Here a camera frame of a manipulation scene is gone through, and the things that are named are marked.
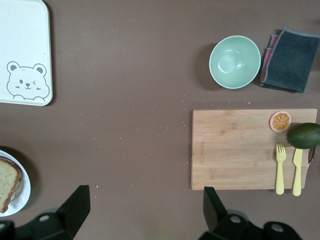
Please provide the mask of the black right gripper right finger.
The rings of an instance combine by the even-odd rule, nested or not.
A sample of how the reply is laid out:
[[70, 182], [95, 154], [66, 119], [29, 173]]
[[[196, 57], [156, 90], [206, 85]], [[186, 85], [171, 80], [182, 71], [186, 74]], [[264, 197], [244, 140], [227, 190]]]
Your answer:
[[227, 211], [216, 190], [205, 187], [203, 215], [208, 226], [199, 240], [303, 240], [288, 224], [269, 221], [262, 228], [240, 211]]

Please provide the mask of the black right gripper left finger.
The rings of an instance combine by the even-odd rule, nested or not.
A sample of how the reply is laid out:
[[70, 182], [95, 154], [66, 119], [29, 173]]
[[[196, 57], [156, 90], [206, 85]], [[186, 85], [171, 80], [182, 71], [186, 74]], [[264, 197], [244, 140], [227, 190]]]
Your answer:
[[90, 187], [80, 185], [57, 210], [16, 228], [14, 240], [73, 240], [90, 210]]

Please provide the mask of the white round plate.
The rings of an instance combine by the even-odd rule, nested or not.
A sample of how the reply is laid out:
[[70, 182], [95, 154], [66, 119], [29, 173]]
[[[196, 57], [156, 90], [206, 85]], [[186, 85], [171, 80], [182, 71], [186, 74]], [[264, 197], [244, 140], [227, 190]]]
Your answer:
[[22, 171], [21, 185], [17, 190], [15, 197], [10, 201], [7, 211], [4, 213], [0, 212], [0, 218], [2, 218], [14, 215], [26, 206], [31, 195], [31, 181], [26, 169], [16, 158], [3, 150], [0, 150], [0, 157], [8, 158], [17, 164]]

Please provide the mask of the brown bread slice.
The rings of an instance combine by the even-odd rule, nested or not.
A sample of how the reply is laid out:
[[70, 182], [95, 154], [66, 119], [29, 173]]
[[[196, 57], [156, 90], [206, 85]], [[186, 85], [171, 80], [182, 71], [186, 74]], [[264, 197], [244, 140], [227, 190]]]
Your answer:
[[22, 182], [21, 168], [6, 157], [0, 157], [0, 213], [5, 213]]

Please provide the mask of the wooden cutting board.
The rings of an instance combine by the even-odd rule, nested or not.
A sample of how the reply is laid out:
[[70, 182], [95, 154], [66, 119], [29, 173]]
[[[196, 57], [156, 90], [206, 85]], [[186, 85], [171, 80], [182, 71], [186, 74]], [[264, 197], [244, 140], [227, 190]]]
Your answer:
[[294, 148], [285, 132], [269, 121], [274, 109], [194, 110], [192, 113], [191, 187], [202, 190], [273, 190], [277, 143], [285, 146], [284, 187], [294, 184]]

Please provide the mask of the yellow plastic fork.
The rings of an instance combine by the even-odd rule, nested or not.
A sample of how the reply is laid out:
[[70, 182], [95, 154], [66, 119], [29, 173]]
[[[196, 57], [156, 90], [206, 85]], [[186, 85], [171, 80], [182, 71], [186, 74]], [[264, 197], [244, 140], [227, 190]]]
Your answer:
[[275, 146], [276, 150], [276, 181], [275, 181], [275, 192], [277, 195], [282, 195], [285, 191], [284, 188], [284, 175], [283, 175], [283, 163], [287, 158], [286, 150], [283, 143], [277, 143]]

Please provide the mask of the yellow plastic knife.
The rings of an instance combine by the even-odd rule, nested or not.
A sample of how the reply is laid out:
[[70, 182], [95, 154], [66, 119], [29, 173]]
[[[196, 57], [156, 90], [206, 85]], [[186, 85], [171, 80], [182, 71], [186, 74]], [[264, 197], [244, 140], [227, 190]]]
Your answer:
[[301, 195], [302, 184], [301, 184], [301, 170], [302, 170], [303, 150], [296, 148], [293, 156], [293, 164], [295, 166], [292, 194], [295, 197]]

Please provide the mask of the thin dark metal piece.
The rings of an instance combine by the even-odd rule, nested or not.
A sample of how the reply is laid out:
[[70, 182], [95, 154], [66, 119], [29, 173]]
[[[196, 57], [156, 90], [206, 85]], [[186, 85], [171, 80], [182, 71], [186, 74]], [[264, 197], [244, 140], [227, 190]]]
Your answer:
[[309, 167], [315, 157], [315, 154], [316, 154], [316, 147], [313, 147], [308, 151], [308, 164], [307, 164], [308, 169], [309, 169]]

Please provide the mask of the orange fruit slice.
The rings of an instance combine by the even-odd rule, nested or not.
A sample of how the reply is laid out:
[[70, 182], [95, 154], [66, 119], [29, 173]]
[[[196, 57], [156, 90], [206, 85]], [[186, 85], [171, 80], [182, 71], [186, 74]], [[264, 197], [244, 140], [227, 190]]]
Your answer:
[[277, 111], [269, 118], [269, 128], [276, 133], [285, 132], [292, 124], [292, 117], [287, 111]]

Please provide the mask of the dark green avocado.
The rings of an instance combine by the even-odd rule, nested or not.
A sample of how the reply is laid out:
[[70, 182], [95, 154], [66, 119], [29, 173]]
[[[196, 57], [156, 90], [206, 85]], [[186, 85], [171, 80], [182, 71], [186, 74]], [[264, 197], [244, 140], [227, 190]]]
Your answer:
[[296, 149], [312, 149], [320, 145], [320, 124], [296, 124], [288, 130], [286, 137], [288, 143]]

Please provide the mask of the pale green bowl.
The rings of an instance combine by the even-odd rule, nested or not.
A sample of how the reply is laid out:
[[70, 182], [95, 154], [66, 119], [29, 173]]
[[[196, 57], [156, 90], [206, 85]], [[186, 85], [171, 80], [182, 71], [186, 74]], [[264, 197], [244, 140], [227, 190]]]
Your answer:
[[250, 84], [261, 67], [261, 53], [254, 41], [242, 35], [222, 39], [209, 57], [213, 80], [226, 89], [240, 89]]

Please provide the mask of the pink cloth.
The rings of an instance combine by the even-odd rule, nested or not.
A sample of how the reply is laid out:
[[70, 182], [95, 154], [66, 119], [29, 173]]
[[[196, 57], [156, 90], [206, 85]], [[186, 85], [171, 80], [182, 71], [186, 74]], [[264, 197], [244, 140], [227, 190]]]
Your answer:
[[263, 63], [262, 63], [262, 70], [261, 70], [261, 76], [260, 76], [261, 83], [264, 81], [264, 79], [266, 77], [267, 65], [268, 65], [270, 57], [273, 53], [274, 47], [278, 41], [279, 36], [280, 36], [279, 34], [272, 34], [270, 36], [268, 46], [267, 46], [265, 53], [263, 55]]

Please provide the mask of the dark grey cloth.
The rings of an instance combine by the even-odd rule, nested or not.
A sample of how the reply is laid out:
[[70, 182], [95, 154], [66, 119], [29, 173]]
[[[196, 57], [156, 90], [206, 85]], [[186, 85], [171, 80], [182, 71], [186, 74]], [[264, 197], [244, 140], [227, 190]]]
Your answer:
[[320, 35], [284, 28], [266, 67], [263, 88], [303, 93], [320, 45]]

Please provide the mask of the cream bear print tray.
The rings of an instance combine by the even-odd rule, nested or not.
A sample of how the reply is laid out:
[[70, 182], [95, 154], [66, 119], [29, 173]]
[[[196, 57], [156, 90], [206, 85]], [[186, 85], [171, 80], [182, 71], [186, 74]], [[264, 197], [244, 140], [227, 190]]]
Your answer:
[[0, 103], [53, 98], [50, 14], [43, 0], [0, 0]]

